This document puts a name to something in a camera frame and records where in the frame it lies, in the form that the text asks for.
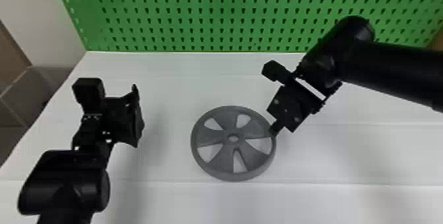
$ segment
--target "wall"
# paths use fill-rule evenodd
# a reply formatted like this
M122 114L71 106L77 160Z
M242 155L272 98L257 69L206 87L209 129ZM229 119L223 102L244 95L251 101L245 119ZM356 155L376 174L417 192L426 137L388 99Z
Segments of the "wall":
M61 0L0 0L0 20L53 88L85 53Z

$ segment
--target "wheel spoke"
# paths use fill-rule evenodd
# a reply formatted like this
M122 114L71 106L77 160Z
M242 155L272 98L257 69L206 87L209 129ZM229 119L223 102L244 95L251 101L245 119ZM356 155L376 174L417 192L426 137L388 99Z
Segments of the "wheel spoke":
M245 126L241 128L241 132L245 134L246 139L260 139L270 137L266 127L263 127L257 120L251 119Z
M248 142L241 143L240 155L248 171L252 171L260 167L268 159L268 155L258 151L249 145Z
M196 135L197 148L203 146L210 146L222 142L223 131L210 129L206 126L202 126Z
M232 146L223 146L217 155L209 161L209 166L228 173L234 172L234 152Z
M215 114L212 118L224 129L235 128L237 125L237 117L239 113L236 111L224 111Z

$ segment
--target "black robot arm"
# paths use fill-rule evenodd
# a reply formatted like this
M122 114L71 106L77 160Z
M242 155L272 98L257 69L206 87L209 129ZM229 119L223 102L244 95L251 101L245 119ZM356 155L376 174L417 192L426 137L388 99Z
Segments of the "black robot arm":
M368 20L339 21L289 72L275 61L262 74L283 84L268 112L277 120L271 132L293 132L348 82L443 112L443 52L374 42Z
M137 147L144 122L137 87L106 98L99 78L79 78L74 95L84 115L71 150L50 150L24 183L18 210L39 224L87 224L109 202L107 162L117 142Z

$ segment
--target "white tablecloth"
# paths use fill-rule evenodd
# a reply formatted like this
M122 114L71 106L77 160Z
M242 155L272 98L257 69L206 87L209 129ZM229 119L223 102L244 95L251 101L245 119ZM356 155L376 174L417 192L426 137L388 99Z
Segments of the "white tablecloth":
M443 223L443 116L345 84L319 114L278 136L261 176L240 183L194 161L191 129L208 110L245 106L264 115L279 87L260 75L275 59L293 70L300 53L87 52L0 168L4 223L35 223L16 210L41 154L69 149L82 111L71 86L99 77L108 96L140 90L146 127L139 148L115 146L111 201L93 223Z

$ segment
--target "wheel rim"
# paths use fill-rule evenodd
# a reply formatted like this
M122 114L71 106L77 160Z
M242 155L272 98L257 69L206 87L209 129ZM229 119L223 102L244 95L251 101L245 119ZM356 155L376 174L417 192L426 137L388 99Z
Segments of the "wheel rim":
M239 116L250 119L238 127ZM207 120L213 119L221 127L212 129L205 126ZM223 106L205 113L194 125L191 134L191 150L197 163L213 177L225 181L244 181L263 173L271 164L276 139L269 133L269 123L257 112L239 106ZM251 146L249 140L269 139L270 152L264 153ZM198 149L221 144L220 150L209 161L205 161ZM234 171L234 155L239 153L246 171Z

